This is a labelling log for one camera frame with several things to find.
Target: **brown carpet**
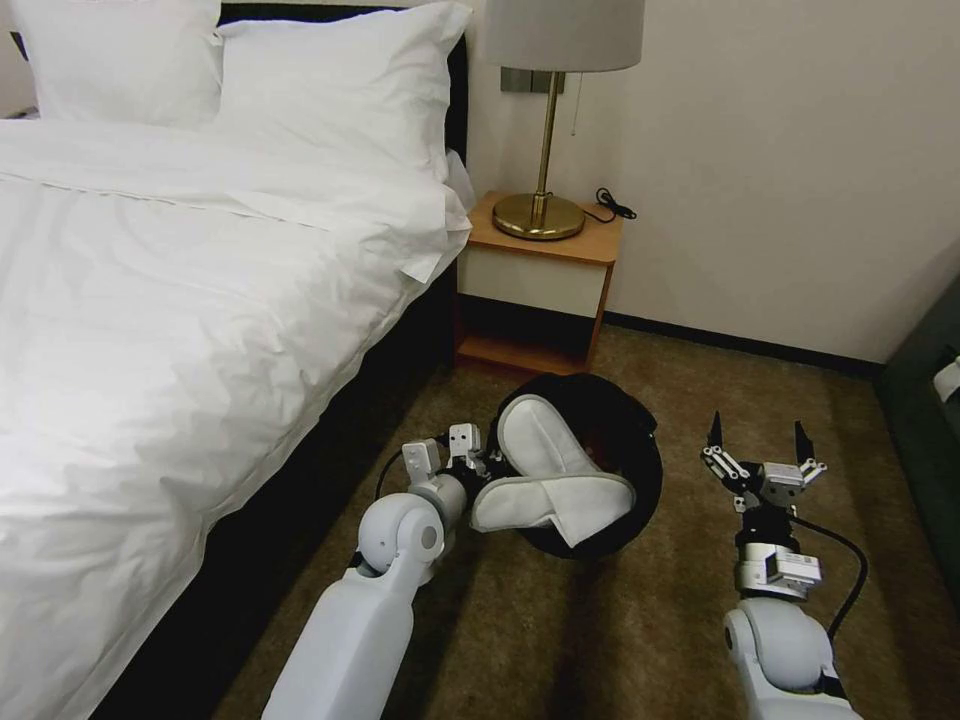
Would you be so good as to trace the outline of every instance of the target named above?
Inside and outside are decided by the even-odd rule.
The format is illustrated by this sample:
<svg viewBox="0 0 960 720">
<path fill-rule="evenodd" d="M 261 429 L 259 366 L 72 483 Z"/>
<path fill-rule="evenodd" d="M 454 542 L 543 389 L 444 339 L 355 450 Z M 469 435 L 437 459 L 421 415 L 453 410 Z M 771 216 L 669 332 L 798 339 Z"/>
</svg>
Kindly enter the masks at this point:
<svg viewBox="0 0 960 720">
<path fill-rule="evenodd" d="M 592 564 L 540 555 L 516 533 L 462 530 L 417 598 L 414 638 L 384 717 L 744 718 L 722 639 L 724 613 L 737 602 L 739 521 L 698 457 L 716 409 L 737 456 L 790 461 L 800 418 L 830 466 L 801 513 L 848 535 L 872 563 L 836 643 L 855 709 L 868 720 L 960 717 L 960 626 L 868 382 L 610 327 L 594 371 L 660 423 L 664 493 L 653 522 L 622 553 Z M 394 446 L 453 422 L 485 428 L 520 379 L 475 367 L 438 371 Z M 402 475 L 391 472 L 390 489 L 402 489 Z M 276 613 L 220 720 L 260 716 L 314 603 L 343 573 L 375 480 L 357 488 Z M 826 582 L 806 609 L 827 622 L 856 561 L 817 536 L 798 537 L 824 563 Z"/>
</svg>

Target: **power cord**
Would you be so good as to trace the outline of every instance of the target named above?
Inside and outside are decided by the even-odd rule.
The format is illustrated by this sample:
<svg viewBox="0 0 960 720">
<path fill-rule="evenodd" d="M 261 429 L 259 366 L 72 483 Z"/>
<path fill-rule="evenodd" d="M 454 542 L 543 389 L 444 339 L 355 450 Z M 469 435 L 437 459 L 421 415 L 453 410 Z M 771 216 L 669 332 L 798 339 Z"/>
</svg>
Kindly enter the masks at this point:
<svg viewBox="0 0 960 720">
<path fill-rule="evenodd" d="M 402 454 L 403 448 L 400 448 L 390 456 L 390 459 L 387 460 L 387 464 L 383 466 L 383 470 L 380 471 L 380 479 L 377 480 L 377 491 L 373 495 L 374 500 L 380 499 L 380 493 L 383 491 L 383 479 L 387 476 L 387 471 L 390 469 L 390 466 L 393 465 L 397 461 L 397 458 Z"/>
<path fill-rule="evenodd" d="M 790 518 L 790 522 L 801 527 L 805 527 L 808 530 L 812 530 L 815 533 L 820 533 L 821 535 L 840 543 L 857 556 L 857 562 L 860 564 L 860 570 L 857 573 L 856 582 L 853 584 L 853 587 L 847 594 L 847 599 L 843 601 L 843 605 L 841 605 L 840 609 L 837 610 L 837 614 L 833 617 L 833 622 L 830 623 L 830 627 L 827 628 L 827 637 L 830 638 L 831 642 L 833 642 L 833 638 L 840 629 L 840 625 L 843 624 L 843 619 L 847 616 L 847 613 L 850 612 L 850 609 L 857 601 L 857 598 L 860 597 L 860 591 L 863 590 L 863 586 L 867 582 L 867 574 L 870 571 L 870 564 L 868 563 L 867 556 L 864 554 L 863 550 L 857 547 L 857 545 L 851 540 L 847 540 L 847 538 L 845 538 L 843 535 L 835 533 L 833 530 L 828 530 L 825 527 L 821 527 L 820 525 L 812 523 L 809 520 L 798 518 L 794 515 L 788 515 L 788 517 Z"/>
<path fill-rule="evenodd" d="M 584 212 L 596 220 L 598 223 L 603 223 L 604 225 L 612 223 L 618 217 L 622 217 L 626 220 L 636 220 L 637 214 L 626 205 L 620 205 L 616 198 L 613 197 L 613 193 L 610 192 L 607 188 L 600 188 L 597 190 L 597 205 L 602 205 L 607 210 L 613 213 L 609 218 L 602 218 L 598 215 L 594 215 L 589 210 L 584 210 Z"/>
</svg>

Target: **white bedding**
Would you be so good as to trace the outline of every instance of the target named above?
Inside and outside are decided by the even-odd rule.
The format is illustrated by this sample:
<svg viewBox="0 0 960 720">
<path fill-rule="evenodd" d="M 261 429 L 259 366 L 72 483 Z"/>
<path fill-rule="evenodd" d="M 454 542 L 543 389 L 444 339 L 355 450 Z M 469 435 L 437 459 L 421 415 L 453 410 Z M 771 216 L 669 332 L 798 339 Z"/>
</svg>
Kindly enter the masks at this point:
<svg viewBox="0 0 960 720">
<path fill-rule="evenodd" d="M 462 248 L 429 174 L 0 122 L 0 718 L 84 718 Z"/>
</svg>

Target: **headboard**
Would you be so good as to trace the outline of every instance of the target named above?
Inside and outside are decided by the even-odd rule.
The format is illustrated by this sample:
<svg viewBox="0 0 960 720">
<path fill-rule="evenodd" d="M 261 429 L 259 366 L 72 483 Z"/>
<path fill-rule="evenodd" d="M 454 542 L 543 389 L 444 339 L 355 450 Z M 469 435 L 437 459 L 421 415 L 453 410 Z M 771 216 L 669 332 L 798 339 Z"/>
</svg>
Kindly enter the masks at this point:
<svg viewBox="0 0 960 720">
<path fill-rule="evenodd" d="M 220 25 L 238 20 L 294 20 L 297 22 L 335 22 L 354 15 L 364 15 L 377 10 L 402 10 L 399 7 L 369 5 L 301 5 L 290 3 L 223 3 L 220 10 Z M 27 57 L 20 33 L 12 32 L 14 42 Z M 447 110 L 447 147 L 455 150 L 461 160 L 467 161 L 467 41 L 460 42 L 447 58 L 450 70 L 450 109 Z"/>
</svg>

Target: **wall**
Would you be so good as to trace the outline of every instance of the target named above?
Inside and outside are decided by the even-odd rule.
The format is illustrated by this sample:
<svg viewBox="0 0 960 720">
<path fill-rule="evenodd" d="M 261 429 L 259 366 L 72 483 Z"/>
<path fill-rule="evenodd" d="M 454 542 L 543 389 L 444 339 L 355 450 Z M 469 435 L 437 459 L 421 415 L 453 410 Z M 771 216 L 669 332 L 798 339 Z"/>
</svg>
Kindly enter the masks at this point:
<svg viewBox="0 0 960 720">
<path fill-rule="evenodd" d="M 544 98 L 500 93 L 469 4 L 471 176 L 529 190 Z M 958 26 L 955 0 L 647 0 L 643 62 L 584 76 L 575 136 L 575 76 L 557 114 L 552 189 L 640 213 L 610 309 L 885 360 L 960 271 Z M 29 104 L 12 47 L 0 113 Z"/>
<path fill-rule="evenodd" d="M 0 118 L 36 104 L 29 66 L 10 39 L 13 21 L 7 0 L 0 0 Z"/>
</svg>

